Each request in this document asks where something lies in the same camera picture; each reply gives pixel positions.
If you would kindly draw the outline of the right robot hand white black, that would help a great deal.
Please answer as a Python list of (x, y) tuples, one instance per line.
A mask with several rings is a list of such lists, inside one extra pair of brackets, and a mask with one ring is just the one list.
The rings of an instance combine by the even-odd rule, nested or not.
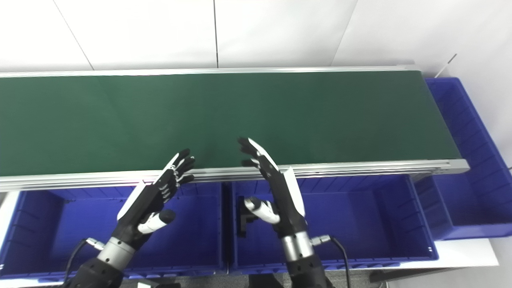
[(251, 138), (238, 138), (240, 150), (251, 156), (242, 166), (257, 168), (270, 186), (274, 202), (251, 196), (245, 207), (256, 217), (272, 224), (279, 239), (307, 231), (305, 208), (293, 169), (281, 170), (267, 151)]

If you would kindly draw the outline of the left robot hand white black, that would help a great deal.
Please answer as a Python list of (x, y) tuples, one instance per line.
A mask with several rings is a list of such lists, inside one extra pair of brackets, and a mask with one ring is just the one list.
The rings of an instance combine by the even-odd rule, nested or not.
[(152, 233), (175, 219), (175, 212), (165, 209), (164, 205), (181, 185), (194, 180), (194, 175), (188, 174), (194, 162), (190, 149), (184, 149), (172, 157), (154, 182), (141, 182), (136, 186), (118, 214), (118, 223), (111, 235), (115, 244), (139, 250)]

